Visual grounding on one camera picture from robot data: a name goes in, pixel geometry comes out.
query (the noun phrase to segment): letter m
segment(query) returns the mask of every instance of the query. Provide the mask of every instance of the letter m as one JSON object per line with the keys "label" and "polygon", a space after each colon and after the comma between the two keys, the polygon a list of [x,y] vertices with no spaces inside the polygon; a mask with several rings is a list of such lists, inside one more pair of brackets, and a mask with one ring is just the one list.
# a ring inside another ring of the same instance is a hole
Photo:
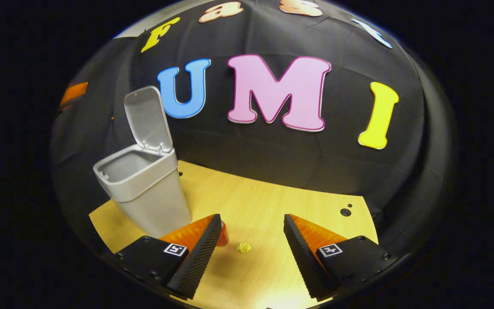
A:
{"label": "letter m", "polygon": [[235,123],[253,123],[257,113],[251,108],[251,94],[262,117],[272,123],[286,100],[290,108],[282,122],[286,127],[302,131],[321,131],[321,95],[325,73],[331,63],[314,57],[298,57],[276,80],[266,62],[259,55],[239,55],[228,61],[235,70],[234,108],[228,119]]}

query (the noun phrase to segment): small yellow object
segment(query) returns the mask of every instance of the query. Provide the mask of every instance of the small yellow object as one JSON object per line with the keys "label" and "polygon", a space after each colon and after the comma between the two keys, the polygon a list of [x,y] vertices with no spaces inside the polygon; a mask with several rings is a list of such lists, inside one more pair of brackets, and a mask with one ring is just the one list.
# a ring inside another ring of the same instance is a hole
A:
{"label": "small yellow object", "polygon": [[247,252],[249,252],[249,250],[251,250],[251,245],[249,245],[248,243],[246,242],[240,242],[236,247],[235,247],[236,250],[238,250],[239,252],[241,252],[242,254],[245,254]]}

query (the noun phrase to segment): gray trash can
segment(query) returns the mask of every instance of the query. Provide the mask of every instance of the gray trash can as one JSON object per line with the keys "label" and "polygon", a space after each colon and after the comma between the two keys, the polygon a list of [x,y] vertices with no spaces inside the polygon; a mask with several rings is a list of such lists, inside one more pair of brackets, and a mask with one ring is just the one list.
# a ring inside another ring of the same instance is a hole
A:
{"label": "gray trash can", "polygon": [[136,144],[93,166],[98,182],[150,236],[158,238],[192,221],[180,185],[177,157],[154,86],[125,96],[125,113]]}

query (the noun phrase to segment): trash can lid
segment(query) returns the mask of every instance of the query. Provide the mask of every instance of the trash can lid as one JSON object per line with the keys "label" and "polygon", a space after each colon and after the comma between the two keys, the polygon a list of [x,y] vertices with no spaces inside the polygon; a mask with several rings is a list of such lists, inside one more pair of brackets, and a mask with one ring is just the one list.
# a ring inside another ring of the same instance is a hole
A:
{"label": "trash can lid", "polygon": [[125,113],[135,141],[144,149],[169,152],[173,147],[159,90],[147,86],[125,96]]}

